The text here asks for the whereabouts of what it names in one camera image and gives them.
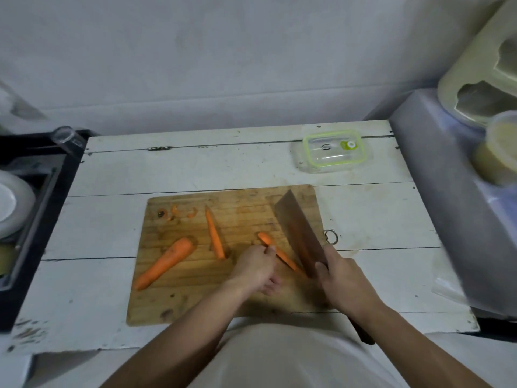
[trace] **white wooden table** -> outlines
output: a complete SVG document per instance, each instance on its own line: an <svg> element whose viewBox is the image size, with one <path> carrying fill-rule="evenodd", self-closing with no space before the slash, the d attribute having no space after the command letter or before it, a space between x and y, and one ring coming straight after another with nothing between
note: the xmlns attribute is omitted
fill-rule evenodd
<svg viewBox="0 0 517 388"><path fill-rule="evenodd" d="M308 133L357 129L372 159L311 174L298 156ZM148 151L149 147L172 146ZM12 331L12 352L141 347L166 325L129 327L126 310L147 199L310 183L324 228L381 298L417 329L471 332L470 308L431 292L447 260L387 121L91 138ZM309 313L302 318L338 313ZM233 325L246 319L234 319Z"/></svg>

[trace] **person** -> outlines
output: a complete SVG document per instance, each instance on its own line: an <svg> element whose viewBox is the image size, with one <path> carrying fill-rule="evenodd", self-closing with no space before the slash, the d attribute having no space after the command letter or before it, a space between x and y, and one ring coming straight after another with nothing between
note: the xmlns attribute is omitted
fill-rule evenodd
<svg viewBox="0 0 517 388"><path fill-rule="evenodd" d="M488 387L481 378L385 305L353 259L324 247L316 263L328 300L354 319L411 387ZM220 339L241 304L281 283L275 248L252 246L215 291L122 365L102 388L113 387L392 387L400 386L359 344L309 328L259 324L223 346Z"/></svg>

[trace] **cleaver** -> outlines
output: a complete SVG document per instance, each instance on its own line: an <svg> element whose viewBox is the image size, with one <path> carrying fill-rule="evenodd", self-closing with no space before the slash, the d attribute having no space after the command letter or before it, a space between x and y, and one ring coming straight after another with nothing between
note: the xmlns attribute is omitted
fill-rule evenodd
<svg viewBox="0 0 517 388"><path fill-rule="evenodd" d="M327 258L318 237L314 234L291 189L275 204L273 211L291 248L300 258L307 276L309 278L316 278L317 274L314 263L319 261L328 267ZM375 344L372 337L361 326L352 319L350 319L350 322L362 342L367 345Z"/></svg>

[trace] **gray wall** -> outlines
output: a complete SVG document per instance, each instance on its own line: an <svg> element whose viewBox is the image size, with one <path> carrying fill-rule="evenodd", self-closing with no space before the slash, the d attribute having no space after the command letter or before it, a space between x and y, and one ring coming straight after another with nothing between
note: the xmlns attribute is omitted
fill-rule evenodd
<svg viewBox="0 0 517 388"><path fill-rule="evenodd" d="M13 133L383 117L433 84L494 0L0 0Z"/></svg>

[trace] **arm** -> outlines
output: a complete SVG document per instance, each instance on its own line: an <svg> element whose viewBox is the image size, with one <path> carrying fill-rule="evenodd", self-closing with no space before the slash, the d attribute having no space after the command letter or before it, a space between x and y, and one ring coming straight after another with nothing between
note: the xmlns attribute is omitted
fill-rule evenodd
<svg viewBox="0 0 517 388"><path fill-rule="evenodd" d="M248 248L230 278L120 367L101 388L185 387L211 361L237 309L255 291L274 293L275 248Z"/></svg>
<svg viewBox="0 0 517 388"><path fill-rule="evenodd" d="M328 300L354 319L384 351L411 387L490 387L386 306L355 260L325 247L328 269L316 263Z"/></svg>

